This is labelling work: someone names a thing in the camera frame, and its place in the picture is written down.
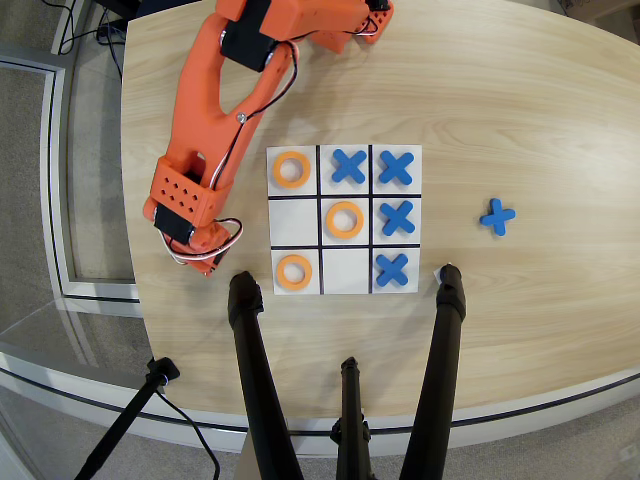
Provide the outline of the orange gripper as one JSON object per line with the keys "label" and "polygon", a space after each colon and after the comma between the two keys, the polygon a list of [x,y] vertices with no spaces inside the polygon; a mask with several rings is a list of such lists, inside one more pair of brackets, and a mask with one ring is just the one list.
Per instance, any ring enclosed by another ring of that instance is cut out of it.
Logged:
{"label": "orange gripper", "polygon": [[204,276],[210,276],[227,251],[236,242],[236,219],[223,218],[206,227],[197,228],[183,255]]}

